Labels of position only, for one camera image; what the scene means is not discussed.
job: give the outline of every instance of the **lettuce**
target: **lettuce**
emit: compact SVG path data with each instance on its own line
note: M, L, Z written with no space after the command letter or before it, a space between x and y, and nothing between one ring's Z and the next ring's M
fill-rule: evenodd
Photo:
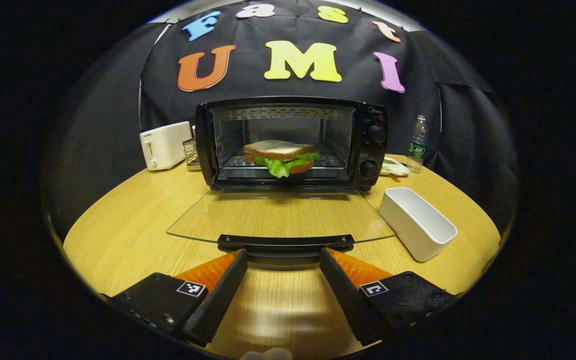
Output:
M260 166L265 166L268 168L270 174L275 178L283 178L290 175L290 169L294 166L300 166L301 164L310 162L311 160L318 160L320 158L320 152L308 152L303 155L299 155L290 161L281 161L276 159L266 159L263 156L253 155L254 162Z

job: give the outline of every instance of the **bottle label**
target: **bottle label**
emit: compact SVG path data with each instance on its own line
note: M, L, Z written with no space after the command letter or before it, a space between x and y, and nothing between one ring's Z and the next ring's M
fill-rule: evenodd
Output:
M424 154L426 153L426 144L425 143L419 143L416 141L410 141L410 149L408 151L409 151L410 157L423 159Z

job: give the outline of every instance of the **water bottle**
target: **water bottle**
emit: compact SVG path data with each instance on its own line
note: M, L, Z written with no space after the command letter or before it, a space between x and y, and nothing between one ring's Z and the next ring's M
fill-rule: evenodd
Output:
M414 125L412 140L410 141L406 164L407 168L410 169L410 173L418 174L421 170L421 167L424 164L424 155L426 154L427 139L426 117L418 115L416 117L416 124Z

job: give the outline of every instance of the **white toaster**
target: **white toaster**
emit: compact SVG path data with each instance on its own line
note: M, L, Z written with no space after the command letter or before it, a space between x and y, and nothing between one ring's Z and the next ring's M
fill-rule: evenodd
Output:
M148 170L167 170L181 162L186 158L182 143L192 137L188 121L172 123L139 134Z

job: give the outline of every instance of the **oven control knob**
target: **oven control knob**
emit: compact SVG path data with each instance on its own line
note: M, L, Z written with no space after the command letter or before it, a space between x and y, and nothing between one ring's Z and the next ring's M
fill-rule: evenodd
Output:
M373 125L368 128L368 139L381 144L386 141L386 129L381 125Z
M359 165L359 175L364 179L374 179L381 173L379 169L379 162L374 159L364 160Z

